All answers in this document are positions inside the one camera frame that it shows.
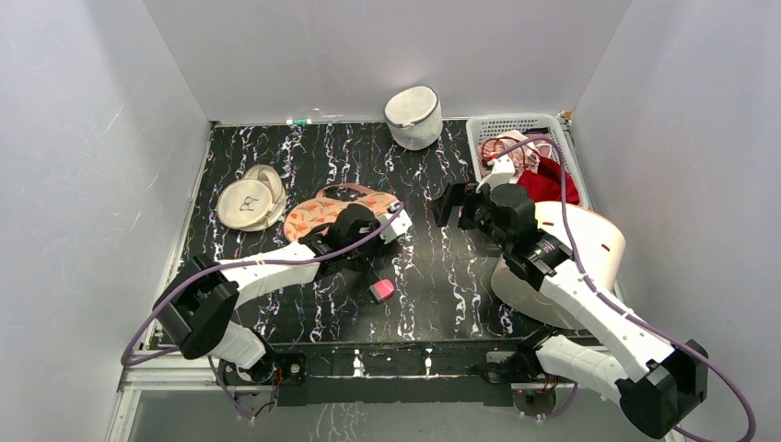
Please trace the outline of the floral mesh laundry bag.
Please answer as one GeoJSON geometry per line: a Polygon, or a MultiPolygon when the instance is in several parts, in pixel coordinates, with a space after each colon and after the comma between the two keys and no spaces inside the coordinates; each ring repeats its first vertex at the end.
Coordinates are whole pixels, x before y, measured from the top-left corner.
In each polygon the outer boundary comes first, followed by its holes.
{"type": "Polygon", "coordinates": [[[359,204],[374,215],[384,215],[398,202],[398,198],[390,193],[375,191],[358,183],[333,184],[319,190],[314,198],[296,205],[286,216],[283,233],[289,242],[296,242],[315,227],[333,223],[349,204],[359,204]],[[358,197],[342,201],[326,195],[327,191],[336,189],[355,191],[358,197]]]}

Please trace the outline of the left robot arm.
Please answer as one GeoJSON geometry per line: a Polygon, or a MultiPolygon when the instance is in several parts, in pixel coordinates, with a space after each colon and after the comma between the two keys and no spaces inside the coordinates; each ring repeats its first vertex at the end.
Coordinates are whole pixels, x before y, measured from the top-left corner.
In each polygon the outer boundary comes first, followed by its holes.
{"type": "Polygon", "coordinates": [[[333,221],[319,223],[281,249],[227,261],[191,258],[158,298],[151,317],[188,360],[217,358],[255,384],[274,374],[288,377],[293,356],[275,351],[252,327],[235,322],[234,313],[254,299],[314,283],[379,254],[411,224],[401,203],[381,215],[349,204],[333,221]]]}

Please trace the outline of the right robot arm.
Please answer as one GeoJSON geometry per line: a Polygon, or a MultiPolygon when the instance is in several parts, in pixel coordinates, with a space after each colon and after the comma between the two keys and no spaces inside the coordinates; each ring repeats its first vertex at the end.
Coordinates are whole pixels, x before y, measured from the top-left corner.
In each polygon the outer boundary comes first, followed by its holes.
{"type": "Polygon", "coordinates": [[[450,183],[429,206],[440,227],[453,208],[460,208],[461,229],[490,238],[515,276],[571,314],[608,351],[549,337],[519,355],[525,378],[541,381],[552,374],[597,391],[617,403],[636,429],[656,439],[705,400],[705,348],[695,340],[672,343],[658,337],[606,297],[584,273],[566,204],[557,205],[565,238],[539,227],[534,202],[516,184],[450,183]]]}

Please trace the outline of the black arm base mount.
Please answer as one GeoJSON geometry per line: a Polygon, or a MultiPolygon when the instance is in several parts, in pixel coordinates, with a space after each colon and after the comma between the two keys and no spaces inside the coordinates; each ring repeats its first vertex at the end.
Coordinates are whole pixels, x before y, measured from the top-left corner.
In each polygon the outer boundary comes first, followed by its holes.
{"type": "Polygon", "coordinates": [[[217,373],[252,412],[259,393],[282,407],[365,402],[478,402],[549,413],[562,380],[529,367],[519,340],[278,344],[258,368],[220,362],[217,373]]]}

